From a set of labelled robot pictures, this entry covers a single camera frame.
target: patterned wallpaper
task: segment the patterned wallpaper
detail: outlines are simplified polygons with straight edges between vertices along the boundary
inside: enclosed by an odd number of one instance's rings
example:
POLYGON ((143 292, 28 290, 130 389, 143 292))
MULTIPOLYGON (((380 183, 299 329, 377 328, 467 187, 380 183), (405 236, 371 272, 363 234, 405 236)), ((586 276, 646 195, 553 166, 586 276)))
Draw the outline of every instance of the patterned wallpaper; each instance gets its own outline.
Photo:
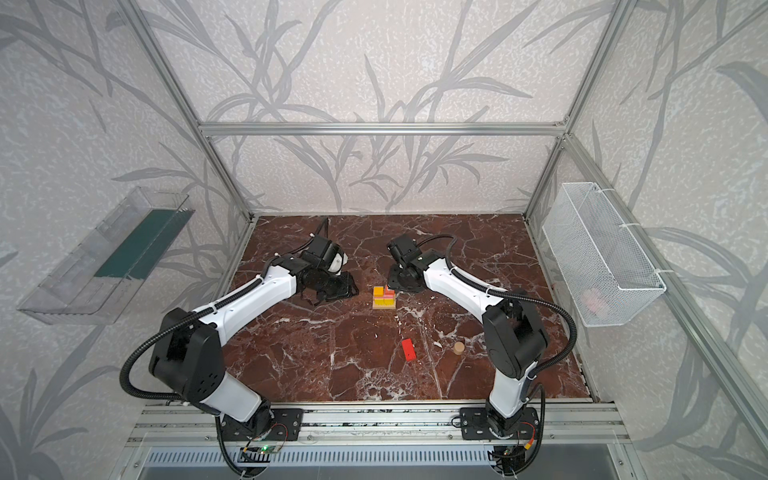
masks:
POLYGON ((140 1, 205 121, 562 120, 613 3, 140 1))
MULTIPOLYGON (((614 0, 169 0, 205 121, 559 121, 614 0)), ((255 212, 522 211, 551 138, 217 139, 255 212)))
MULTIPOLYGON (((557 300, 576 316, 541 231, 557 186, 574 181, 584 177, 564 154, 530 224, 557 300)), ((624 326, 580 322, 577 349, 594 393, 617 403, 648 478, 768 478, 768 458, 663 299, 624 326)))
MULTIPOLYGON (((0 4, 0 478, 105 478, 143 401, 123 359, 173 306, 210 298, 245 217, 110 2, 0 4), (15 307, 136 185, 196 210, 110 326, 15 307)), ((144 365, 136 382, 158 388, 144 365)))
POLYGON ((767 14, 633 13, 577 135, 768 395, 767 14))
POLYGON ((553 142, 552 137, 225 137, 217 149, 255 212, 488 213, 525 209, 553 142), (412 161, 415 157, 422 160, 412 161))
MULTIPOLYGON (((768 392, 768 2, 636 8, 576 134, 768 392)), ((541 235, 553 185, 531 219, 541 235)), ((768 478, 768 459, 663 302, 626 326, 581 329, 584 364, 620 406, 651 478, 768 478)))

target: red block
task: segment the red block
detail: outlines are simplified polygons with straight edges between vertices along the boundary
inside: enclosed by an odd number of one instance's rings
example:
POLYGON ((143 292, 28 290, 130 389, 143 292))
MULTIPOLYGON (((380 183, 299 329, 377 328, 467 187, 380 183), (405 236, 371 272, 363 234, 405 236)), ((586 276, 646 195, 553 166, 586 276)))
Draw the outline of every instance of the red block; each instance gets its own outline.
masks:
POLYGON ((413 342, 411 339, 405 339, 402 341, 402 352, 406 355, 406 362, 416 360, 416 351, 413 349, 413 342))

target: ventilation grille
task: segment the ventilation grille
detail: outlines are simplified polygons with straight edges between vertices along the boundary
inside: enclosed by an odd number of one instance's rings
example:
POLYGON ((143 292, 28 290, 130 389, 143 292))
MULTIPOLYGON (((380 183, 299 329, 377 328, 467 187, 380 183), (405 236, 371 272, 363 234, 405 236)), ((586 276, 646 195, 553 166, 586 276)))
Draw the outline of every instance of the ventilation grille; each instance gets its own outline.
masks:
MULTIPOLYGON (((240 449, 227 449, 233 460, 240 449)), ((365 445, 343 447, 284 447, 279 453, 259 455, 257 462, 270 467, 302 466, 384 466, 384 465, 490 465, 488 447, 365 445)), ((223 466, 218 447, 153 447, 144 467, 223 466)))

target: black cable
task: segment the black cable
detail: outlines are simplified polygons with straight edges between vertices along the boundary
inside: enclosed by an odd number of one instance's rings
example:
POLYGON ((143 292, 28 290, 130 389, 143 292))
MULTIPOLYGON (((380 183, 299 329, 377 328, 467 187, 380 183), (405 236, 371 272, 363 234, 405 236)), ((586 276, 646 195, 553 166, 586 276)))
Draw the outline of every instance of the black cable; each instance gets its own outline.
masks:
MULTIPOLYGON (((545 395, 544 386, 541 383, 537 383, 536 386, 533 388, 533 391, 531 391, 530 397, 532 397, 536 390, 541 390, 541 417, 538 420, 538 428, 536 429, 536 445, 533 448, 533 451, 531 452, 531 456, 528 457, 528 459, 525 461, 522 467, 520 467, 519 470, 515 470, 515 475, 523 472, 526 468, 531 466, 533 461, 536 459, 536 455, 538 455, 538 451, 541 448, 541 442, 544 439, 544 417, 547 410, 547 396, 545 395)), ((492 458, 510 458, 511 455, 502 455, 494 452, 488 452, 488 455, 492 458)))
MULTIPOLYGON (((315 229, 315 237, 320 235, 320 231, 323 229, 323 227, 325 227, 326 228, 326 238, 328 238, 328 223, 329 223, 329 218, 328 217, 323 217, 323 219, 320 221, 319 225, 315 229)), ((312 243, 312 239, 313 238, 314 237, 310 236, 310 239, 307 240, 304 243, 304 245, 302 245, 299 248, 295 248, 295 249, 291 250, 290 252, 288 252, 288 254, 291 255, 291 254, 294 254, 294 253, 296 253, 296 252, 298 252, 300 250, 304 250, 305 248, 307 248, 310 245, 310 243, 312 243)))
POLYGON ((449 234, 449 233, 440 233, 440 234, 438 234, 438 235, 432 235, 431 237, 427 237, 427 238, 425 238, 424 240, 422 240, 422 241, 418 242, 418 243, 416 244, 416 246, 417 246, 417 247, 420 247, 420 246, 421 246, 421 245, 423 245, 424 243, 427 243, 427 242, 431 242, 431 241, 433 241, 433 240, 437 240, 438 238, 455 238, 455 237, 454 237, 453 235, 449 234))
POLYGON ((235 472, 240 478, 256 478, 256 476, 264 470, 264 467, 259 468, 258 473, 255 475, 248 475, 248 471, 245 469, 240 470, 240 467, 235 465, 235 462, 233 462, 232 458, 230 458, 230 454, 227 452, 227 447, 224 445, 224 440, 221 435, 221 419, 219 419, 217 416, 214 416, 214 420, 216 422, 216 439, 219 441, 219 450, 221 450, 221 456, 224 458, 224 463, 226 463, 227 467, 229 467, 231 471, 235 472))
MULTIPOLYGON (((221 300, 220 302, 215 303, 214 305, 216 307, 216 310, 224 308, 225 306, 229 305, 235 300, 238 300, 243 296, 247 295, 248 293, 253 291, 253 289, 255 289, 257 286, 261 285, 261 283, 263 282, 263 278, 266 277, 266 272, 270 269, 272 262, 276 258, 277 257, 272 257, 264 264, 264 268, 261 270, 261 278, 257 279, 257 281, 251 283, 246 288, 236 293, 233 293, 232 295, 221 300)), ((162 332, 155 333, 153 336, 151 336, 149 339, 147 339, 141 345, 139 345, 139 347, 136 350, 134 350, 132 354, 128 356, 128 358, 125 360, 125 363, 123 363, 123 368, 120 370, 120 375, 118 378, 120 380, 120 387, 123 389, 123 391, 126 392, 128 395, 134 396, 139 399, 180 400, 182 402, 185 401, 181 395, 175 392, 148 392, 147 390, 136 388, 131 383, 131 369, 134 367, 134 364, 136 363, 136 361, 139 360, 139 357, 144 355, 144 353, 147 350, 149 350, 151 346, 157 343, 158 340, 160 340, 166 335, 170 335, 171 333, 175 332, 180 328, 190 325, 195 320, 199 320, 204 316, 210 313, 213 313, 214 311, 215 310, 212 307, 208 307, 204 310, 201 310, 200 312, 190 312, 189 315, 185 316, 179 323, 176 323, 175 325, 166 328, 162 332)))
POLYGON ((536 459, 536 455, 538 455, 538 451, 541 448, 541 442, 544 440, 544 414, 546 413, 547 409, 547 396, 544 393, 544 386, 541 383, 537 383, 533 388, 533 392, 531 392, 531 397, 533 396, 534 392, 536 392, 536 389, 541 390, 541 417, 538 420, 538 428, 536 429, 536 433, 538 433, 538 439, 536 439, 536 446, 533 448, 531 456, 528 457, 528 460, 526 460, 523 466, 515 473, 521 473, 526 468, 531 466, 531 463, 533 463, 533 461, 536 459))
MULTIPOLYGON (((481 292, 487 292, 488 295, 546 306, 553 312, 557 313, 559 316, 563 317, 563 319, 567 323, 568 333, 569 333, 568 343, 560 352, 557 352, 550 359, 546 359, 544 362, 541 362, 536 367, 534 367, 533 370, 531 370, 530 373, 528 374, 528 380, 526 383, 530 383, 530 381, 533 378, 535 378, 536 375, 538 375, 542 370, 548 369, 549 367, 555 365, 556 363, 559 363, 565 357, 567 357, 569 353, 571 353, 574 346, 576 346, 576 338, 578 336, 578 331, 576 328, 576 322, 573 320, 573 317, 571 317, 571 315, 568 312, 566 312, 563 307, 540 298, 533 298, 525 295, 515 295, 514 293, 498 290, 496 288, 488 288, 485 285, 477 283, 474 280, 471 280, 466 276, 461 275, 459 271, 454 270, 453 264, 451 263, 451 249, 455 245, 458 238, 455 235, 451 235, 449 233, 444 233, 444 235, 450 236, 453 239, 451 240, 451 243, 449 243, 448 247, 445 249, 445 264, 448 266, 448 269, 452 271, 451 273, 456 276, 456 278, 458 278, 459 280, 461 280, 462 282, 466 283, 467 285, 471 286, 476 290, 480 290, 481 292)), ((524 392, 528 391, 527 385, 524 386, 523 391, 524 392)))

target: white wire mesh basket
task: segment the white wire mesh basket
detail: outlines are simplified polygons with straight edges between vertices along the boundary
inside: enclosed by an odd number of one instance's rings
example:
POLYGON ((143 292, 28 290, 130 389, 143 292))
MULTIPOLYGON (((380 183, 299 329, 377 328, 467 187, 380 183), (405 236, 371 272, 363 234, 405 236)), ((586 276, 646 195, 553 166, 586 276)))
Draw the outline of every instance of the white wire mesh basket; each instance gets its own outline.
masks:
POLYGON ((586 326, 624 325, 667 290, 597 184, 562 184, 542 228, 586 326))

